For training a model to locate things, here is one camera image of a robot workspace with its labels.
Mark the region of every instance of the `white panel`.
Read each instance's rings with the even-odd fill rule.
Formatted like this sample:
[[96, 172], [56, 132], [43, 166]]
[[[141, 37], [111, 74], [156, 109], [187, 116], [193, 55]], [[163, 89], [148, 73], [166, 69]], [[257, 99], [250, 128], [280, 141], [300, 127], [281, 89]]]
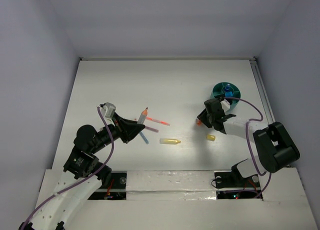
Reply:
[[296, 166], [320, 228], [319, 16], [319, 0], [292, 0], [258, 63], [274, 116], [300, 151]]
[[[38, 201], [52, 191], [58, 170], [47, 170]], [[194, 229], [290, 229], [316, 230], [315, 220], [305, 197], [286, 198], [286, 188], [300, 189], [295, 169], [283, 169], [271, 180], [269, 198], [238, 200], [189, 200], [180, 193], [130, 196], [131, 200], [88, 200], [68, 230], [194, 230]], [[293, 194], [303, 194], [296, 190]]]
[[216, 199], [216, 191], [132, 191], [126, 193], [126, 200], [130, 201], [207, 201]]
[[[105, 102], [113, 103], [123, 118], [137, 118], [148, 107], [150, 117], [171, 124], [146, 121], [159, 129], [159, 133], [143, 131], [148, 145], [139, 135], [129, 144], [118, 139], [108, 163], [114, 171], [230, 169], [249, 157], [246, 141], [195, 124], [213, 87], [223, 81], [238, 86], [242, 97], [264, 112], [248, 60], [81, 61], [53, 169], [62, 169], [79, 127], [103, 126], [96, 106]], [[243, 119], [259, 116], [243, 102], [232, 113]], [[216, 135], [216, 140], [206, 140], [207, 134]], [[181, 143], [159, 144], [159, 138]], [[96, 155], [104, 161], [109, 151], [110, 146]]]
[[259, 54], [290, 0], [51, 0], [77, 53]]
[[17, 230], [52, 166], [79, 63], [50, 0], [0, 0], [0, 223]]
[[126, 191], [212, 191], [214, 171], [128, 171]]

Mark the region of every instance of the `marker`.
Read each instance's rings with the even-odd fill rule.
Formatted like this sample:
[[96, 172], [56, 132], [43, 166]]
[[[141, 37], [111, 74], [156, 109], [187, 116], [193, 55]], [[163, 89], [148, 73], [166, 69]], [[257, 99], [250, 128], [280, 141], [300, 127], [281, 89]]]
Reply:
[[142, 137], [142, 139], [144, 140], [144, 142], [145, 142], [146, 144], [149, 144], [148, 139], [147, 139], [146, 136], [142, 133], [142, 131], [139, 132], [139, 134], [140, 134], [140, 136]]
[[167, 126], [170, 126], [169, 123], [165, 122], [165, 121], [160, 121], [160, 120], [157, 120], [157, 119], [154, 119], [154, 118], [151, 118], [151, 117], [146, 117], [147, 120], [149, 121], [152, 121], [152, 122], [155, 122], [155, 123], [158, 123], [158, 124], [163, 124], [163, 125], [167, 125]]

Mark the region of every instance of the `white wall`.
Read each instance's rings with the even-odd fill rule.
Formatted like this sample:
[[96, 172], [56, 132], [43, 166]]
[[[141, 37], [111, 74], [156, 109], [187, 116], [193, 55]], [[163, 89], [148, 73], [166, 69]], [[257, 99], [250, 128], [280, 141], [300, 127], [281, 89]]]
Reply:
[[320, 227], [320, 0], [292, 0], [258, 65], [274, 116], [300, 151], [296, 165]]
[[0, 0], [0, 228], [34, 209], [79, 58], [49, 0]]
[[290, 0], [51, 2], [81, 57], [252, 57]]

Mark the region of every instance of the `purple cable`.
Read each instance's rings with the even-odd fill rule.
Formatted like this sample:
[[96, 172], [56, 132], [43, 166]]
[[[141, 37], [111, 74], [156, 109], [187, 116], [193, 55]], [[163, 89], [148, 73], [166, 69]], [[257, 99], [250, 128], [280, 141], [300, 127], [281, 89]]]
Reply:
[[[105, 166], [106, 164], [109, 162], [112, 154], [114, 153], [114, 148], [115, 148], [115, 143], [114, 143], [114, 138], [112, 137], [112, 133], [108, 127], [108, 124], [106, 123], [106, 120], [104, 119], [104, 117], [102, 116], [101, 114], [101, 111], [100, 111], [100, 106], [97, 106], [97, 110], [98, 110], [98, 114], [105, 126], [105, 129], [106, 131], [108, 132], [109, 134], [109, 137], [110, 137], [110, 140], [111, 140], [111, 151], [110, 151], [110, 154], [108, 156], [108, 158], [105, 160], [105, 162], [101, 165], [101, 167], [99, 167], [95, 172], [93, 172], [91, 175], [85, 177], [84, 179], [82, 179], [81, 181], [78, 181], [68, 187], [66, 187], [65, 189], [62, 189], [60, 191], [57, 192], [58, 195], [60, 194], [63, 194], [64, 192], [70, 190], [70, 189], [73, 189], [74, 187], [86, 182], [87, 180], [89, 180], [90, 178], [92, 178], [93, 176], [95, 176], [97, 173], [99, 173]], [[25, 227], [27, 226], [27, 224], [30, 222], [30, 220], [32, 219], [32, 217], [34, 216], [34, 214], [39, 210], [41, 209], [46, 203], [48, 203], [51, 199], [53, 199], [56, 195], [51, 195], [50, 197], [48, 197], [46, 200], [44, 200], [39, 206], [37, 206], [35, 208], [35, 210], [33, 210], [33, 212], [28, 216], [28, 218], [25, 220], [25, 222], [23, 223], [22, 227], [21, 227], [21, 230], [24, 230]]]
[[[251, 144], [250, 144], [250, 139], [249, 139], [249, 124], [250, 124], [250, 121], [257, 121], [257, 122], [262, 122], [264, 120], [264, 116], [262, 114], [262, 112], [255, 106], [253, 105], [251, 102], [247, 101], [247, 100], [244, 100], [244, 99], [241, 99], [241, 98], [237, 98], [237, 97], [231, 97], [231, 96], [227, 96], [225, 97], [225, 99], [231, 99], [231, 100], [237, 100], [237, 101], [242, 101], [242, 102], [245, 102], [247, 104], [249, 104], [251, 107], [253, 107], [255, 110], [257, 110], [257, 112], [260, 114], [260, 117], [261, 119], [256, 119], [256, 118], [250, 118], [246, 124], [245, 124], [245, 138], [246, 138], [246, 143], [248, 144], [248, 148], [249, 148], [249, 152], [250, 152], [250, 155], [251, 155], [251, 158], [252, 158], [252, 162], [253, 162], [253, 165], [255, 167], [255, 170], [257, 171], [257, 173], [260, 175], [260, 176], [264, 176], [266, 175], [266, 171], [261, 173], [259, 168], [258, 168], [258, 165], [257, 165], [257, 162], [255, 160], [255, 155], [253, 153], [253, 150], [252, 150], [252, 147], [251, 147]], [[271, 172], [269, 173], [269, 178], [268, 178], [268, 181], [266, 182], [264, 188], [260, 191], [259, 194], [257, 194], [254, 199], [258, 198], [265, 190], [266, 188], [268, 187], [270, 181], [271, 181]], [[241, 191], [238, 191], [238, 190], [230, 190], [230, 191], [226, 191], [228, 193], [234, 193], [234, 192], [243, 192], [243, 191], [248, 191], [248, 192], [252, 192], [253, 190], [241, 190]]]
[[238, 100], [238, 101], [245, 102], [245, 103], [249, 104], [251, 107], [253, 107], [255, 110], [257, 110], [257, 112], [260, 114], [261, 119], [250, 118], [246, 122], [246, 124], [245, 124], [245, 138], [246, 138], [246, 143], [248, 144], [249, 152], [250, 152], [250, 155], [251, 155], [251, 158], [252, 158], [252, 162], [253, 162], [253, 165], [255, 167], [256, 172], [260, 176], [266, 175], [266, 173], [267, 173], [266, 171], [261, 173], [259, 168], [258, 168], [257, 162], [255, 160], [255, 155], [254, 155], [254, 152], [252, 150], [252, 147], [251, 147], [251, 144], [250, 144], [250, 139], [249, 139], [249, 124], [250, 124], [250, 121], [262, 122], [264, 120], [264, 116], [262, 115], [262, 112], [255, 105], [253, 105], [251, 102], [248, 102], [247, 100], [243, 100], [241, 98], [231, 97], [231, 96], [225, 97], [225, 99], [232, 99], [232, 100]]

